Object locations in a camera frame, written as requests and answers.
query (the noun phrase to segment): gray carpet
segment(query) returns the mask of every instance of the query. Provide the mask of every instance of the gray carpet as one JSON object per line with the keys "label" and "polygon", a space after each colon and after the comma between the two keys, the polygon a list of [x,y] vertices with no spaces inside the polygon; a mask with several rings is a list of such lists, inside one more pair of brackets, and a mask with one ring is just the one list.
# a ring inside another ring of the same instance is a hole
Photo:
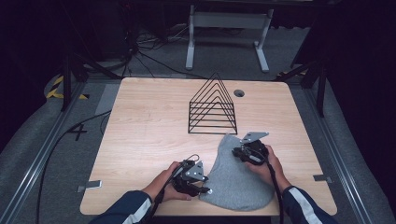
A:
{"label": "gray carpet", "polygon": [[[186,36],[184,39],[164,45],[160,49],[142,52],[177,71],[202,77],[210,77],[214,72],[219,72],[223,79],[271,80],[279,72],[290,70],[290,63],[307,31],[306,29],[271,29],[269,31],[264,44],[264,53],[270,67],[268,74],[261,71],[252,47],[252,42],[256,36],[259,36],[259,33],[255,31],[243,31],[239,35],[229,35],[218,30],[203,30],[196,37],[192,71],[184,69],[188,43],[185,40]],[[146,56],[137,54],[136,57],[133,57],[127,66],[125,76],[195,78],[191,75],[178,74],[177,71],[170,70]],[[121,75],[122,71],[123,68],[114,72]],[[340,223],[358,223],[330,159],[329,147],[314,119],[316,111],[313,111],[309,106],[306,90],[302,90],[295,84],[299,79],[299,77],[294,77],[288,83],[323,172],[333,181],[329,187],[338,208],[338,213],[334,217]],[[63,132],[74,124],[111,108],[119,84],[119,81],[109,80],[101,74],[92,74],[83,90],[83,93],[89,94],[90,98],[76,102],[62,128]],[[21,183],[30,163],[48,135],[51,125],[60,113],[61,107],[61,99],[48,99],[47,103],[23,124],[0,155],[0,214],[3,214]],[[359,153],[330,86],[326,90],[324,113],[325,121],[353,174],[358,191],[371,214],[373,223],[396,223],[386,197]],[[68,133],[55,148],[45,175],[40,206],[40,223],[87,223],[92,218],[83,216],[79,212],[83,193],[77,193],[76,188],[78,185],[84,185],[89,178],[107,119],[107,116],[102,116],[84,122],[83,130],[87,132],[83,133],[78,141],[76,141],[75,133]],[[13,223],[35,223],[37,193],[38,181]],[[277,222],[277,217],[274,217],[273,223]],[[286,218],[285,223],[290,223],[290,221]]]}

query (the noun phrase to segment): hand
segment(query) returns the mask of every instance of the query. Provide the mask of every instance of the hand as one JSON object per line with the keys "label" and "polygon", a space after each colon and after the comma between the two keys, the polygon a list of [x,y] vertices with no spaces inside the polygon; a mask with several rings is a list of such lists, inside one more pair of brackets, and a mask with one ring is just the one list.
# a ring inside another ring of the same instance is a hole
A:
{"label": "hand", "polygon": [[[154,202],[155,198],[157,197],[158,193],[160,193],[163,185],[175,171],[175,169],[179,166],[179,163],[174,161],[167,170],[163,170],[159,175],[157,175],[153,181],[142,191],[146,192],[151,200]],[[169,200],[183,200],[183,201],[190,201],[191,196],[189,194],[183,194],[177,192],[171,184],[168,184],[165,188],[165,194],[163,196],[163,202]]]}
{"label": "hand", "polygon": [[[268,149],[268,152],[269,152],[268,161],[273,166],[273,168],[275,170],[276,182],[279,185],[280,192],[283,192],[283,190],[285,188],[287,188],[288,186],[291,186],[291,183],[283,174],[282,164],[280,164],[279,158],[274,154],[274,151],[271,148],[271,146],[266,145],[265,147]],[[245,162],[245,165],[247,166],[247,168],[250,171],[258,174],[263,181],[265,181],[268,184],[273,185],[270,170],[268,169],[268,166],[266,163],[263,165],[257,166],[257,165],[251,164],[250,162]]]}

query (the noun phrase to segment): triangular wire frame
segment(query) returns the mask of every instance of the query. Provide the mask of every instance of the triangular wire frame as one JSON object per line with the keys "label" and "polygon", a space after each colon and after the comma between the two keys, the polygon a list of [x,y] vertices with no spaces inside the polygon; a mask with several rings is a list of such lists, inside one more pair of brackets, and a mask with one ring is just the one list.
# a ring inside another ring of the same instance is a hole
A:
{"label": "triangular wire frame", "polygon": [[238,134],[233,100],[218,73],[190,100],[189,133]]}

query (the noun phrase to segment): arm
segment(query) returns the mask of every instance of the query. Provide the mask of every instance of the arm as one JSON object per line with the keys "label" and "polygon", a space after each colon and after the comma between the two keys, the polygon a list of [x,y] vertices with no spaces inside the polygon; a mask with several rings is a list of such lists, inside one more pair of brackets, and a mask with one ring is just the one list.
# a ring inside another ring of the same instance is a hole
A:
{"label": "arm", "polygon": [[[282,165],[279,158],[274,154],[270,146],[268,148],[268,161],[276,172],[276,182],[282,193],[283,205],[285,212],[289,215],[292,223],[337,223],[329,214],[323,211],[314,200],[302,189],[294,187],[283,173]],[[272,183],[271,174],[266,164],[255,166],[246,162],[247,167],[260,178]]]}
{"label": "arm", "polygon": [[[178,162],[174,161],[167,170],[163,170],[144,189],[126,192],[107,211],[94,218],[90,224],[144,223],[152,202],[178,166]],[[172,185],[168,184],[165,188],[163,201],[169,200],[190,201],[191,196],[175,191]]]}

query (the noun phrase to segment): blue sleeve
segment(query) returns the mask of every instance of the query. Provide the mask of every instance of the blue sleeve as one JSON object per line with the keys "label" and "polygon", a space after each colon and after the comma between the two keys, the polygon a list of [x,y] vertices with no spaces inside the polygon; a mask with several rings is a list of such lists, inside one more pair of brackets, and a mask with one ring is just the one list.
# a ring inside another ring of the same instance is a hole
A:
{"label": "blue sleeve", "polygon": [[90,224],[141,223],[150,207],[151,199],[147,193],[140,190],[128,191]]}
{"label": "blue sleeve", "polygon": [[314,202],[307,192],[294,186],[283,191],[283,206],[293,224],[337,223],[332,216]]}

